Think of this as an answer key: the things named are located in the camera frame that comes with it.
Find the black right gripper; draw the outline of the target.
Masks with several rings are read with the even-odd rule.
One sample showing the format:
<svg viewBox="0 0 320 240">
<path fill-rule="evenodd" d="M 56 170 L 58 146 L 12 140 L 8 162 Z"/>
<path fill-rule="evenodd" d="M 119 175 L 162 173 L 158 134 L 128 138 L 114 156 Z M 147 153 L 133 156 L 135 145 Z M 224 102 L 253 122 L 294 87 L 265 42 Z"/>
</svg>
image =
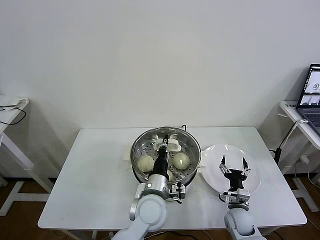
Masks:
<svg viewBox="0 0 320 240">
<path fill-rule="evenodd" d="M 243 163 L 243 171 L 238 169 L 229 169 L 226 166 L 226 158 L 225 155 L 223 155 L 219 169 L 224 175 L 225 178 L 229 180 L 230 188 L 229 190 L 238 190 L 238 189 L 244 189 L 243 182 L 247 179 L 247 176 L 251 172 L 251 168 L 248 165 L 248 162 L 243 157 L 242 158 Z"/>
</svg>

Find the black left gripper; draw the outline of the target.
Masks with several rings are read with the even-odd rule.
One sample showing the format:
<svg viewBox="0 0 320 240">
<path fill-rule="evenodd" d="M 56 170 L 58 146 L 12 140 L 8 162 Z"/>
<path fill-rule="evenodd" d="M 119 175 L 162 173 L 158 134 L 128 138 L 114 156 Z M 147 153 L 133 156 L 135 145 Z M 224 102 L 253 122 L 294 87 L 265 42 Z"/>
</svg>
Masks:
<svg viewBox="0 0 320 240">
<path fill-rule="evenodd" d="M 169 145 L 169 135 L 166 134 L 160 143 L 158 150 L 158 157 L 154 162 L 152 173 L 158 175 L 167 175 L 168 160 L 167 160 L 167 149 Z"/>
</svg>

